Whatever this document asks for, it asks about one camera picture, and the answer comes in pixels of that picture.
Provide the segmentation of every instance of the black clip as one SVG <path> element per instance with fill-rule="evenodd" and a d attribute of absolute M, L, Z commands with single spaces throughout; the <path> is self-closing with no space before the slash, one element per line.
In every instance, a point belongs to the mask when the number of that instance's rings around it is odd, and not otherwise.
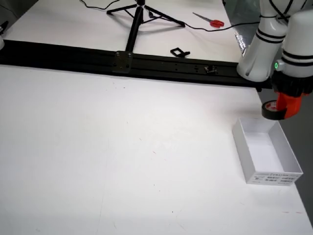
<path fill-rule="evenodd" d="M 178 47 L 178 48 L 172 49 L 172 50 L 171 50 L 171 53 L 172 53 L 173 55 L 175 55 L 176 57 L 184 58 L 186 55 L 189 55 L 189 54 L 190 54 L 190 51 L 183 52 L 183 51 Z"/>
<path fill-rule="evenodd" d="M 0 35 L 4 33 L 6 28 L 8 27 L 9 21 L 4 22 L 3 24 L 0 25 Z"/>

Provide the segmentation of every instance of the scissors blade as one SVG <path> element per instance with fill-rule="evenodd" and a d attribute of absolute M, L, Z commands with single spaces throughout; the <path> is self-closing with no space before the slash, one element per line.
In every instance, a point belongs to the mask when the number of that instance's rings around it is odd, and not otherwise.
<path fill-rule="evenodd" d="M 197 14 L 197 13 L 194 13 L 196 16 L 198 16 L 198 17 L 200 17 L 201 19 L 203 19 L 203 20 L 205 20 L 205 21 L 208 21 L 208 22 L 211 22 L 211 20 L 209 19 L 209 18 L 206 18 L 206 17 L 204 17 L 204 16 L 201 16 L 201 15 L 199 15 L 199 14 Z"/>

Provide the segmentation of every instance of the black stripe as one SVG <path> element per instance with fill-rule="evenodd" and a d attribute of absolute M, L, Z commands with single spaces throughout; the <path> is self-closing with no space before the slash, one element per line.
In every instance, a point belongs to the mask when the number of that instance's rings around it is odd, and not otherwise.
<path fill-rule="evenodd" d="M 278 43 L 282 43 L 284 40 L 281 41 L 270 41 L 268 39 L 262 38 L 258 33 L 255 34 L 260 40 L 266 42 L 266 43 L 273 43 L 273 44 L 278 44 Z"/>
<path fill-rule="evenodd" d="M 313 62 L 310 63 L 301 63 L 301 62 L 294 62 L 286 59 L 285 57 L 282 57 L 282 61 L 286 62 L 289 65 L 299 66 L 299 67 L 308 67 L 313 66 Z"/>
<path fill-rule="evenodd" d="M 308 0 L 305 0 L 305 1 L 304 1 L 304 3 L 303 3 L 303 5 L 302 5 L 301 9 L 303 9 L 303 7 L 304 7 L 305 4 L 307 3 L 307 1 L 308 1 Z"/>
<path fill-rule="evenodd" d="M 292 59 L 298 59 L 298 60 L 312 60 L 313 59 L 313 55 L 294 55 L 289 52 L 286 52 L 285 50 L 283 50 L 283 53 Z"/>
<path fill-rule="evenodd" d="M 276 16 L 262 16 L 262 15 L 260 15 L 260 18 L 276 18 Z"/>
<path fill-rule="evenodd" d="M 290 10 L 292 4 L 293 4 L 293 0 L 290 0 L 286 10 L 284 11 L 284 14 L 287 14 L 287 12 Z"/>
<path fill-rule="evenodd" d="M 273 39 L 284 39 L 284 38 L 285 38 L 285 36 L 269 35 L 269 34 L 267 34 L 267 33 L 262 32 L 259 28 L 258 28 L 258 33 L 261 34 L 261 35 L 263 35 L 263 36 L 266 36 L 266 37 L 268 37 L 268 38 L 273 38 Z"/>

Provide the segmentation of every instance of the scissors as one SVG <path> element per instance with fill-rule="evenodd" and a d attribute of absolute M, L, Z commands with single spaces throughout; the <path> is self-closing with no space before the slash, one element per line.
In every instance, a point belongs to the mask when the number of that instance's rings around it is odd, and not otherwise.
<path fill-rule="evenodd" d="M 200 17 L 201 19 L 204 19 L 205 21 L 208 21 L 210 22 L 210 25 L 214 28 L 220 28 L 220 27 L 223 27 L 224 26 L 224 22 L 222 21 L 219 21 L 219 20 L 210 20 L 209 18 L 207 17 L 204 17 L 204 16 L 201 16 L 201 15 L 198 15 L 197 13 L 194 13 L 196 16 Z"/>

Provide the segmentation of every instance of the white box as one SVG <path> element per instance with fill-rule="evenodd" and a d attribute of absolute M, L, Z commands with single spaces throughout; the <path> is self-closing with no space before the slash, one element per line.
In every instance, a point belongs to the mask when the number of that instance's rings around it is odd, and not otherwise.
<path fill-rule="evenodd" d="M 279 122 L 239 118 L 233 136 L 248 184 L 289 186 L 303 174 Z"/>

